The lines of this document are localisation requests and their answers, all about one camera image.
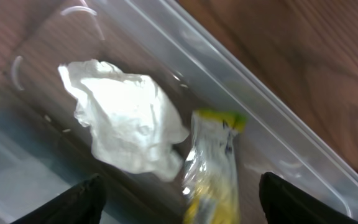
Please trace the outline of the white tissue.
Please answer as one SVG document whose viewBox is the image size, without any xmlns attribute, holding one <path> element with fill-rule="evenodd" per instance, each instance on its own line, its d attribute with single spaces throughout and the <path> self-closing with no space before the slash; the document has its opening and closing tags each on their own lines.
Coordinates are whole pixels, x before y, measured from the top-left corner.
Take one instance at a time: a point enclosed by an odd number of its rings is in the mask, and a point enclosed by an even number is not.
<svg viewBox="0 0 358 224">
<path fill-rule="evenodd" d="M 189 132 L 150 76 L 95 59 L 61 64 L 58 72 L 76 100 L 74 117 L 89 128 L 96 159 L 132 174 L 151 172 L 164 182 L 177 176 L 183 160 L 173 145 Z"/>
</svg>

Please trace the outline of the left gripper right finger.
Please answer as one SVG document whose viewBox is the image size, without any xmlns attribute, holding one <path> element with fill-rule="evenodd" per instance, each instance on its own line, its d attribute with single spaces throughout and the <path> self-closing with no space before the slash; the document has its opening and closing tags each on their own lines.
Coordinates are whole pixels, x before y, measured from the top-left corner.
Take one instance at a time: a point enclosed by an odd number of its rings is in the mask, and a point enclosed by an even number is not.
<svg viewBox="0 0 358 224">
<path fill-rule="evenodd" d="M 259 200 L 269 224 L 358 224 L 272 172 L 260 177 Z"/>
</svg>

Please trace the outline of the clear plastic bin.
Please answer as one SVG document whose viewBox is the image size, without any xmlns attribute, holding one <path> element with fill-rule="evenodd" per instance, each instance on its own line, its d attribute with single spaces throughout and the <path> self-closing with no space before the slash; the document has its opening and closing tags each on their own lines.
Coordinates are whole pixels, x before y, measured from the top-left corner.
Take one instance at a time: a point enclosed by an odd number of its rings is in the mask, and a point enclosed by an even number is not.
<svg viewBox="0 0 358 224">
<path fill-rule="evenodd" d="M 85 77 L 96 62 L 148 75 L 186 129 L 198 109 L 247 118 L 234 141 L 242 223 L 265 223 L 260 176 L 279 175 L 358 221 L 357 1 L 0 1 L 0 222 L 98 173 L 102 223 L 180 223 L 185 177 L 93 152 L 66 82 L 107 110 L 142 97 Z"/>
</svg>

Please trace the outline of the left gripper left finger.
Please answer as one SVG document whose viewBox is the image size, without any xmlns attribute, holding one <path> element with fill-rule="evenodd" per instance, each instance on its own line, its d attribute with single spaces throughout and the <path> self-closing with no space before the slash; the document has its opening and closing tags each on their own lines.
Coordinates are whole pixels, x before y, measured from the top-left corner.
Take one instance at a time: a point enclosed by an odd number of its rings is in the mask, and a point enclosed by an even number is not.
<svg viewBox="0 0 358 224">
<path fill-rule="evenodd" d="M 95 174 L 12 224 L 99 224 L 106 201 L 104 180 Z"/>
</svg>

